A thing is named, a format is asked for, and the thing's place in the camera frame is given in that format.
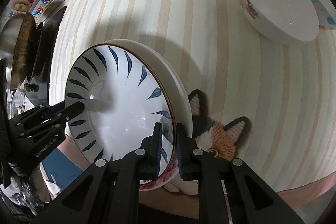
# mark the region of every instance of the screw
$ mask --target screw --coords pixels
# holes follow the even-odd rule
[[[194,153],[194,155],[196,155],[196,156],[200,156],[200,155],[203,154],[203,150],[197,148],[197,149],[194,149],[193,153]]]
[[[241,159],[236,158],[232,160],[232,164],[235,166],[241,166],[243,165],[243,161]]]
[[[146,153],[146,150],[142,149],[142,148],[139,148],[135,151],[135,153],[138,155],[138,156],[142,156]]]
[[[102,167],[102,166],[104,166],[105,163],[106,163],[106,161],[103,160],[103,159],[100,159],[100,160],[97,160],[97,161],[96,161],[96,165],[97,165],[98,167]]]

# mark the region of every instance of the striped fabric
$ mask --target striped fabric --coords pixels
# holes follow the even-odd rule
[[[253,132],[238,156],[275,191],[336,170],[336,49],[320,30],[304,46],[262,36],[237,0],[71,0],[58,34],[50,103],[88,47],[115,38],[144,43],[179,74],[187,93],[206,92],[211,118],[247,116]]]

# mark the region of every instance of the cat eye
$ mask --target cat eye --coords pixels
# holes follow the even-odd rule
[[[211,149],[208,150],[208,152],[210,154],[212,154],[215,158],[218,157],[218,151],[217,151],[217,149],[211,148]]]

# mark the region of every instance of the frying pan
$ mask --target frying pan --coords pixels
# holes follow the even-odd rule
[[[31,13],[8,20],[0,34],[0,59],[7,58],[7,87],[16,90],[32,72],[38,45],[36,23]]]

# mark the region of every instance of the cat coaster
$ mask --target cat coaster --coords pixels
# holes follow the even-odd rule
[[[214,157],[232,160],[237,144],[241,144],[251,130],[250,120],[240,117],[224,126],[208,117],[205,93],[193,90],[188,99],[193,115],[193,138],[198,148],[208,151]],[[183,181],[179,174],[163,187],[174,193],[198,194],[197,181]]]

